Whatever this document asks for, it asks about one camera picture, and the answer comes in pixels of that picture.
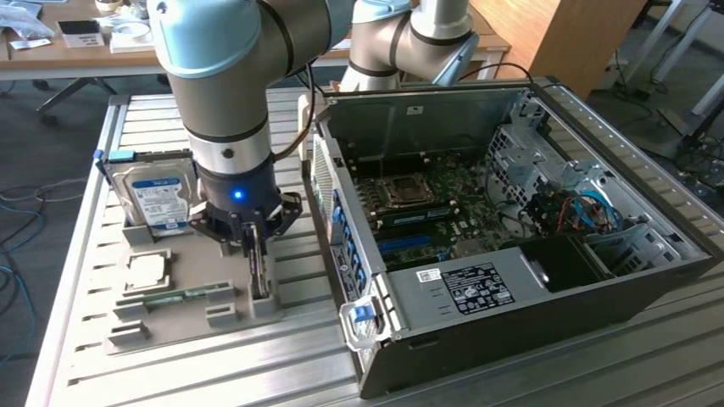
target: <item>motherboard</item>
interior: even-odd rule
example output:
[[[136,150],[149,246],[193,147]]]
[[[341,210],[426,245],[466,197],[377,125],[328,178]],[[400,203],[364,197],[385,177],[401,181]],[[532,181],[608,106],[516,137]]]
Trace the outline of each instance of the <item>motherboard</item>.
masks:
[[[356,164],[357,195],[388,271],[496,251],[525,233],[504,227],[485,194],[482,154]]]

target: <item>power supply label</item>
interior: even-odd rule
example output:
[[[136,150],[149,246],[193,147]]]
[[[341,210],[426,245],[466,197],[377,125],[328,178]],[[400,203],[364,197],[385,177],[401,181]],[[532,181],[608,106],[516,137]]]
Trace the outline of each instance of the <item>power supply label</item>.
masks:
[[[145,223],[162,231],[182,229],[189,216],[189,203],[178,197],[182,190],[181,180],[164,178],[134,181],[130,185]]]
[[[442,280],[464,315],[516,301],[492,263],[446,271]]]

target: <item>metal slotted tabletop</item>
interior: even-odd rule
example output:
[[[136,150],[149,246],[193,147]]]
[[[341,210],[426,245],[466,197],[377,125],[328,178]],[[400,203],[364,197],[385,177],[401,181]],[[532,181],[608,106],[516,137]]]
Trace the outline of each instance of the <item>metal slotted tabletop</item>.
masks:
[[[558,100],[566,98],[556,92]],[[301,89],[269,91],[274,149],[294,137],[301,94]],[[170,95],[130,97],[109,106],[100,149],[186,146]],[[277,163],[276,176],[282,190],[304,194],[298,169],[296,155]],[[117,199],[93,169],[26,405],[700,406],[724,398],[724,268],[717,267],[624,324],[360,400],[306,202],[272,248],[282,321],[106,356],[101,342],[114,319],[109,288],[121,223]]]

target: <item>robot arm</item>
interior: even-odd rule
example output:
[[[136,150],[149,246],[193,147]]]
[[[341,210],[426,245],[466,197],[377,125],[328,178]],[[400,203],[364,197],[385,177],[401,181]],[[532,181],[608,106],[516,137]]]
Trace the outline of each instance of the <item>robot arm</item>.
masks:
[[[248,249],[301,213],[298,194],[276,187],[265,89],[341,41],[352,1],[149,2],[205,196],[190,225],[220,243]]]
[[[478,36],[466,0],[358,0],[342,92],[394,89],[402,70],[436,85],[457,82]]]

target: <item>wooden cabinet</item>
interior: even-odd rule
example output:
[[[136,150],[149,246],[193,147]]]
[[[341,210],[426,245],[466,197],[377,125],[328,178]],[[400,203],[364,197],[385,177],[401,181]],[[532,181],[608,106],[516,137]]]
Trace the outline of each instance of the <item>wooden cabinet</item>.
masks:
[[[585,98],[604,73],[645,0],[470,0],[510,44],[504,62],[552,75]],[[501,67],[498,78],[521,77]]]

